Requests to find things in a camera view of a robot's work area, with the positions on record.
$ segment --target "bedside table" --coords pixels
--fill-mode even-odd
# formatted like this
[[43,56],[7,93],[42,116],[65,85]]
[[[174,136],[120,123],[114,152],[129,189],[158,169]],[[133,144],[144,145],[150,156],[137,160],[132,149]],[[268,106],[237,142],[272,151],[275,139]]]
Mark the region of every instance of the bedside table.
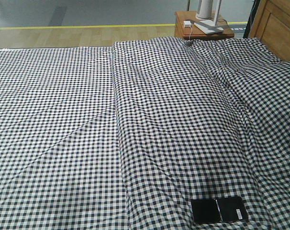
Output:
[[189,39],[191,29],[190,28],[184,28],[183,27],[183,21],[185,20],[191,20],[192,21],[192,28],[193,33],[190,36],[190,39],[201,39],[201,40],[221,40],[226,38],[232,38],[234,37],[234,32],[230,29],[227,22],[219,17],[218,19],[218,25],[222,26],[224,28],[224,31],[222,33],[217,34],[205,34],[203,31],[198,29],[194,22],[199,22],[198,19],[196,19],[196,11],[176,11],[176,25],[175,25],[175,37],[180,37],[185,40]]

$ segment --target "power adapter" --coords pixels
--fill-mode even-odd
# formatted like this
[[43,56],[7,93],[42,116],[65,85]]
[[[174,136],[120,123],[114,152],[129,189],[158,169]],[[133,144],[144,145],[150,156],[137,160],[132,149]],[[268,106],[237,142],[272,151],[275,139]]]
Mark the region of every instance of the power adapter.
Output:
[[184,28],[190,28],[192,23],[190,21],[183,21]]

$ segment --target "charging cable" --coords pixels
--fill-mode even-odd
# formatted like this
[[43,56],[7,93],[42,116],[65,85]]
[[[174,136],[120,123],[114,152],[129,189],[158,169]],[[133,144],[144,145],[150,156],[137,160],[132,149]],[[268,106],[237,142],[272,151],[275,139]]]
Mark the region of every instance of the charging cable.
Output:
[[191,24],[190,28],[191,28],[191,33],[190,33],[190,35],[189,35],[189,40],[191,40],[191,35],[192,35],[192,33],[193,33],[193,25],[192,25],[192,24]]

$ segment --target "wooden bed frame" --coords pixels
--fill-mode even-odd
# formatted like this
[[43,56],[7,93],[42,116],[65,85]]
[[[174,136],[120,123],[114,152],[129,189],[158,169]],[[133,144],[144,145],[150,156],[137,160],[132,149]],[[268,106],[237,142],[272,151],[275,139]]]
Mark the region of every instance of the wooden bed frame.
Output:
[[261,0],[249,37],[258,37],[279,58],[290,61],[290,0]]

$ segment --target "checkered bedsheet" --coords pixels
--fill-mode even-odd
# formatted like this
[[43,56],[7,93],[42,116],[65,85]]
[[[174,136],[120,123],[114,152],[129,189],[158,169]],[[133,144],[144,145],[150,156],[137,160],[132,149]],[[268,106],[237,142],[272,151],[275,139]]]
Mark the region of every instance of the checkered bedsheet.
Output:
[[[248,222],[193,222],[237,195]],[[0,229],[290,229],[290,62],[256,39],[0,50]]]
[[[290,229],[290,62],[257,39],[113,46],[133,229]],[[191,199],[240,196],[249,221],[197,225]]]
[[127,229],[110,47],[0,50],[0,229]]

